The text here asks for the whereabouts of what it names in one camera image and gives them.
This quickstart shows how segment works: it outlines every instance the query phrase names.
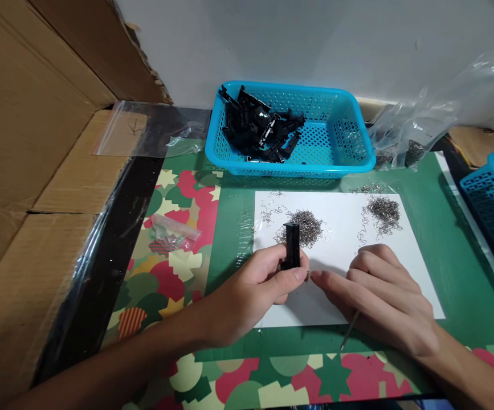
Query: white paper sheet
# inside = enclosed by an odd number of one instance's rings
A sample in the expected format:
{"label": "white paper sheet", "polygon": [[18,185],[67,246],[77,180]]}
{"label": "white paper sheet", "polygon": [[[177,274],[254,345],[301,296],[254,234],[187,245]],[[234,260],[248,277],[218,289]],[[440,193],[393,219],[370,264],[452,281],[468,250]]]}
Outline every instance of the white paper sheet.
{"label": "white paper sheet", "polygon": [[[311,269],[332,270],[345,276],[362,243],[358,234],[362,230],[362,207],[370,195],[343,194],[340,192],[284,192],[277,196],[275,192],[257,191],[255,195],[255,229],[253,250],[275,245],[276,231],[288,222],[287,210],[310,210],[317,219],[326,222],[327,240],[319,240],[311,249],[304,251],[309,256]],[[423,295],[433,305],[435,319],[444,319],[444,312],[436,295],[431,277],[423,261],[418,243],[406,216],[400,195],[384,195],[397,201],[401,214],[401,231],[378,238],[371,216],[366,224],[364,239],[367,244],[384,243],[397,255],[412,278],[419,284]],[[262,211],[271,210],[269,224],[262,219]],[[255,327],[287,327],[341,325],[347,321],[325,297],[324,293],[309,281],[292,292],[287,303],[273,306]]]}

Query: colorful patterned tablecloth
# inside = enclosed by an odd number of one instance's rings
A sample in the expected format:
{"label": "colorful patterned tablecloth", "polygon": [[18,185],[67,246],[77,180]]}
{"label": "colorful patterned tablecloth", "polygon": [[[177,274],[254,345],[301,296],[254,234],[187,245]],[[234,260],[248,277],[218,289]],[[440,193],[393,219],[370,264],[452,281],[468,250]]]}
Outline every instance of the colorful patterned tablecloth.
{"label": "colorful patterned tablecloth", "polygon": [[[151,222],[145,218],[103,348],[155,325],[205,293],[223,172],[185,169],[184,164],[165,161],[146,215],[165,215],[199,229],[202,236],[191,250],[165,252],[151,240]],[[494,366],[494,346],[473,351]],[[190,354],[167,377],[151,380],[124,408],[233,410],[434,391],[423,372],[394,350],[204,362]]]}

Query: green desk mat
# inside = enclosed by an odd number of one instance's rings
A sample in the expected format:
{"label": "green desk mat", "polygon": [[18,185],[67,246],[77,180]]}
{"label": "green desk mat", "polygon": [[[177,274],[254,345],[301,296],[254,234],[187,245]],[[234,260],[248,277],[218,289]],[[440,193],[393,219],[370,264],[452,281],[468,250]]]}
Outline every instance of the green desk mat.
{"label": "green desk mat", "polygon": [[[435,154],[418,172],[394,170],[340,180],[235,177],[224,174],[207,294],[241,265],[246,254],[242,223],[252,223],[257,190],[349,192],[379,183],[401,195],[414,235],[446,319],[439,323],[471,348],[494,345],[494,273],[461,208],[452,196]],[[252,234],[246,246],[252,252]],[[267,328],[250,331],[232,346],[198,352],[196,361],[293,356],[337,351],[347,325]],[[383,350],[381,343],[353,331],[344,353]]]}

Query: finger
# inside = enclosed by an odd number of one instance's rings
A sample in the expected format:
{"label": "finger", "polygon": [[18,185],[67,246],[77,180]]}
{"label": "finger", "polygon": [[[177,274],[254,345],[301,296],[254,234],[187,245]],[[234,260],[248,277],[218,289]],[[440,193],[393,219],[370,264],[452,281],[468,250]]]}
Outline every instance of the finger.
{"label": "finger", "polygon": [[268,264],[271,268],[276,267],[281,259],[286,258],[287,247],[284,244],[273,245],[269,248],[258,249],[255,251],[251,260]]}
{"label": "finger", "polygon": [[314,270],[311,278],[326,294],[332,294],[397,336],[405,328],[407,315],[381,300],[361,284],[327,270]]}
{"label": "finger", "polygon": [[393,252],[391,248],[385,244],[367,245],[360,248],[359,252],[361,251],[371,252],[396,268],[404,268],[404,266],[402,266],[399,262],[397,255],[395,255],[395,252]]}
{"label": "finger", "polygon": [[305,270],[309,270],[309,258],[302,248],[300,248],[300,266]]}
{"label": "finger", "polygon": [[353,316],[355,315],[355,308],[349,306],[344,301],[340,300],[335,294],[332,292],[325,292],[326,298],[332,303],[338,310],[344,315],[345,319],[351,323],[353,320]]}
{"label": "finger", "polygon": [[369,251],[359,251],[349,268],[362,270],[404,289],[410,289],[410,282],[413,282],[405,269],[398,269]]}
{"label": "finger", "polygon": [[387,302],[397,310],[404,313],[411,310],[411,301],[409,299],[409,295],[411,293],[408,290],[401,289],[392,283],[383,281],[376,276],[370,275],[358,269],[348,270],[346,278],[350,281],[363,285],[381,300]]}
{"label": "finger", "polygon": [[288,295],[283,295],[281,297],[278,297],[275,302],[273,302],[274,305],[284,305],[288,299]]}
{"label": "finger", "polygon": [[280,270],[271,279],[260,284],[262,292],[265,292],[271,299],[272,303],[281,296],[289,294],[300,286],[308,271],[304,268],[292,268]]}

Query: cardboard box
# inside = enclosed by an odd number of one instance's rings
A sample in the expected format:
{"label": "cardboard box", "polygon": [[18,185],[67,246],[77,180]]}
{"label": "cardboard box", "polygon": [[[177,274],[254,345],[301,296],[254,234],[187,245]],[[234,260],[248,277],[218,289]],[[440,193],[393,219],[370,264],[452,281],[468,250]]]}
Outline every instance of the cardboard box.
{"label": "cardboard box", "polygon": [[0,405],[28,389],[128,160],[90,155],[117,94],[170,101],[110,2],[0,0]]}

